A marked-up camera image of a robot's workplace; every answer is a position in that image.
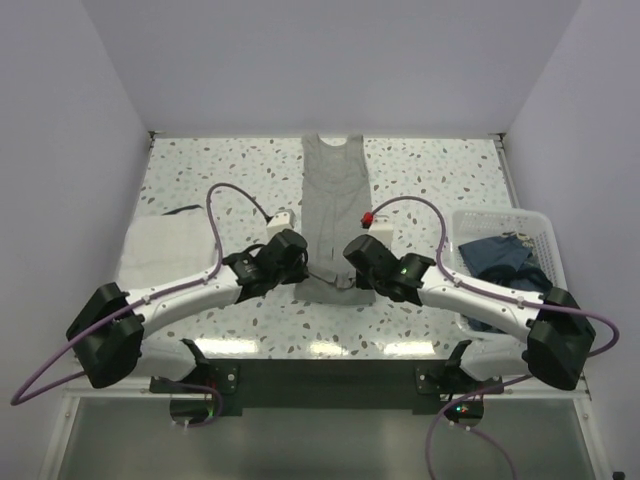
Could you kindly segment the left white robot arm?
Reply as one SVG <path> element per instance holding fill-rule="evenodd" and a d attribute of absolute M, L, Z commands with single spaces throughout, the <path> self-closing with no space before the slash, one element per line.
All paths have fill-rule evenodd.
<path fill-rule="evenodd" d="M 257 253 L 231 254 L 219 267 L 156 287 L 124 291 L 99 287 L 66 332 L 92 387 L 110 387 L 134 372 L 143 342 L 202 311 L 263 297 L 279 285 L 307 278 L 307 242 L 285 229 Z"/>

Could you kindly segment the grey tank top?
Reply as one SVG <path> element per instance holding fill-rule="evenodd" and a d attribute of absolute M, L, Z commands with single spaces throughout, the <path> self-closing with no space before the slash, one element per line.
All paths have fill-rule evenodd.
<path fill-rule="evenodd" d="M 308 278 L 297 284 L 299 301 L 337 306 L 372 304 L 376 295 L 356 286 L 356 271 L 343 256 L 362 233 L 361 218 L 372 208 L 364 139 L 350 135 L 341 145 L 305 135 L 301 235 L 307 241 Z"/>

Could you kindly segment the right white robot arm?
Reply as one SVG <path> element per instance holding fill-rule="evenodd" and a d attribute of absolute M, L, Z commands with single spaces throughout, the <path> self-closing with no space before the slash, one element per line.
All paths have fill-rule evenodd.
<path fill-rule="evenodd" d="M 559 390 L 576 388 L 595 330 L 571 294 L 509 289 L 447 269 L 419 254 L 396 257 L 378 239 L 352 240 L 344 258 L 377 293 L 394 302 L 452 311 L 500 330 L 474 340 L 445 369 L 448 386 L 469 392 L 495 376 L 531 375 Z"/>

